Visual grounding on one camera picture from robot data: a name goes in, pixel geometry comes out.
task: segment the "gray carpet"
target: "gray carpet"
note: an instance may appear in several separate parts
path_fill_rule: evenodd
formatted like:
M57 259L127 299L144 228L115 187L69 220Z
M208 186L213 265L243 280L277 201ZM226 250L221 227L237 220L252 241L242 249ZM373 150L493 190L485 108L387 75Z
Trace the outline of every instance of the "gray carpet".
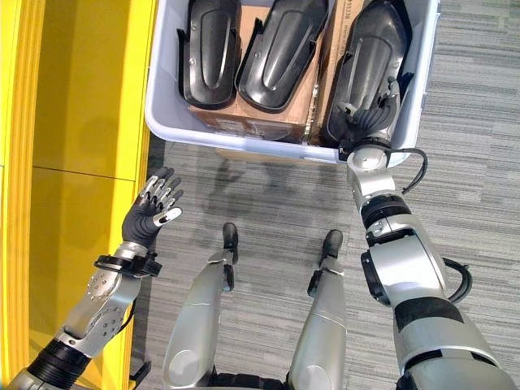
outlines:
M418 140L430 169L406 200L438 250L470 264L474 287L460 307L520 384L520 2L446 0L442 12ZM220 371L284 378L322 239L338 228L347 264L346 388L395 388L392 311L368 293L359 264L366 242L344 167L224 160L213 149L154 139L150 166L163 161L182 175L184 214L162 230L162 274L145 282L137 304L134 366L153 364L140 388L162 388L171 329L227 221L239 230L240 262L236 290L223 298ZM404 184L417 166L411 158L396 180Z

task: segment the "black glove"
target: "black glove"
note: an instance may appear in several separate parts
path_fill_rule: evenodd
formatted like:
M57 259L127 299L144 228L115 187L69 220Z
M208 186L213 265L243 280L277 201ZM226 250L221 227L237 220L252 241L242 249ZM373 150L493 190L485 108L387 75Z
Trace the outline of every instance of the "black glove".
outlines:
M146 182L123 221L123 240L135 242L150 249L161 226L182 214L175 203L184 193L179 190L180 177L174 177L173 168L162 167Z

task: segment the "black fingertip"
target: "black fingertip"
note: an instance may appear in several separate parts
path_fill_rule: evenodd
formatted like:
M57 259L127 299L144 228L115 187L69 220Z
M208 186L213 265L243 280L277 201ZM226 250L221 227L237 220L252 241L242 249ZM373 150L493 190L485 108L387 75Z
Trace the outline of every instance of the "black fingertip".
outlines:
M177 191L174 195L173 195L173 198L175 199L175 201L177 202L180 197L182 197L184 195L184 191L182 189L180 189L179 191Z
M176 187L180 184L181 181L181 178L177 176L170 184L171 190L173 191L174 189L176 189Z
M225 223L222 227L222 237L225 249L235 249L238 246L238 231L234 223Z
M155 173L154 176L157 176L159 179L166 179L168 176L171 176L170 171L173 171L172 168L161 167Z

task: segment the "yellow panel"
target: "yellow panel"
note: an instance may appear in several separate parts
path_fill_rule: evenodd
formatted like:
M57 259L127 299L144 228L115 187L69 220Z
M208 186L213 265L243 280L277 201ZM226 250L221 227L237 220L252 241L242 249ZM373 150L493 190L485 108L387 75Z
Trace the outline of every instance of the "yellow panel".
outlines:
M130 8L136 2L47 3L35 166L127 180L136 178L141 123L132 121L132 126L124 126L120 121L124 76L142 80L146 72L146 46L138 47L137 42L132 48L126 47ZM141 9L147 8L150 13L150 2L144 3L147 5L141 5ZM143 28L132 29L132 33L146 39L149 29L146 25ZM125 63L128 50L135 52L136 63ZM139 69L140 74L132 74L127 67ZM139 99L141 94L142 88L138 91ZM129 108L132 115L142 111L135 102Z
M2 2L2 23L6 23L2 25L2 44L7 43L6 58L2 52L2 66L6 64L2 68L2 82L6 80L2 84L3 384L28 364L29 208L44 8L45 0ZM11 45L4 28L11 31Z
M115 250L134 183L35 168L30 240L30 336L34 358L85 293L99 254ZM121 332L90 363L80 384L126 388Z
M5 164L6 136L11 128L11 99L15 79L16 48L20 25L20 0L4 0L2 7L2 125L0 126L0 165Z

